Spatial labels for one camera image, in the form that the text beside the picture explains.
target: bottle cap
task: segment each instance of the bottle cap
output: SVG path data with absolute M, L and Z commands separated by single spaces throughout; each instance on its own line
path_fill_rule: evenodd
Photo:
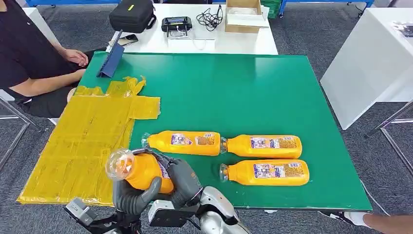
M 228 166 L 225 164 L 220 165 L 220 179 L 222 182 L 228 180 Z
M 221 137 L 221 142 L 220 142 L 220 153 L 226 153 L 228 151 L 226 139 Z
M 118 149 L 111 153 L 106 162 L 106 174 L 112 180 L 123 180 L 132 171 L 135 156 L 131 150 Z
M 150 134 L 149 133 L 144 133 L 142 136 L 142 140 L 141 140 L 141 144 L 142 147 L 146 148 L 146 147 L 150 147 L 149 143 L 148 143 L 148 138 L 149 138 Z

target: man's hand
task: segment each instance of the man's hand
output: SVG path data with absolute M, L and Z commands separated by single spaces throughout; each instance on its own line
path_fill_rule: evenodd
M 80 67 L 84 67 L 89 63 L 86 54 L 78 50 L 65 49 L 61 54 L 67 61 L 77 63 Z

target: blue shelf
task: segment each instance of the blue shelf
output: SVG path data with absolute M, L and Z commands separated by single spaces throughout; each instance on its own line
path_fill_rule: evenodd
M 26 0 L 31 7 L 37 5 L 70 5 L 70 4 L 109 4 L 120 3 L 120 0 Z

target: white table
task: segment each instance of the white table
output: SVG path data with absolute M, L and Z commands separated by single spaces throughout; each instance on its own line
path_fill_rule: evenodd
M 321 79 L 342 129 L 376 102 L 413 99 L 413 38 L 392 28 L 413 8 L 368 8 Z
M 266 21 L 268 27 L 261 28 L 257 34 L 226 33 L 224 17 L 218 28 L 209 32 L 205 26 L 198 23 L 196 16 L 208 8 L 211 8 L 211 14 L 216 14 L 217 4 L 154 4 L 154 7 L 157 17 L 155 25 L 141 34 L 136 34 L 140 41 L 125 46 L 125 53 L 278 54 L 268 21 Z M 189 37 L 195 40 L 174 40 L 175 43 L 172 45 L 168 43 L 166 33 L 161 30 L 161 22 L 166 17 L 180 16 L 191 18 L 193 29 L 189 32 Z M 203 39 L 215 39 L 215 45 L 211 40 Z

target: plastic bottle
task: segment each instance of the plastic bottle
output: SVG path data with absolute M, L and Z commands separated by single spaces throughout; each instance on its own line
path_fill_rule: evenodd
M 293 159 L 302 152 L 300 138 L 293 135 L 239 135 L 222 141 L 222 152 L 245 157 Z
M 243 185 L 299 186 L 309 179 L 307 164 L 298 159 L 245 160 L 235 165 L 221 164 L 221 181 Z
M 220 144 L 220 134 L 215 132 L 163 131 L 142 137 L 143 147 L 177 154 L 217 156 Z
M 169 194 L 173 191 L 167 171 L 151 154 L 133 155 L 131 150 L 119 149 L 109 156 L 106 174 L 113 180 L 125 179 L 140 190 L 149 188 L 153 178 L 159 176 L 162 178 L 160 193 Z

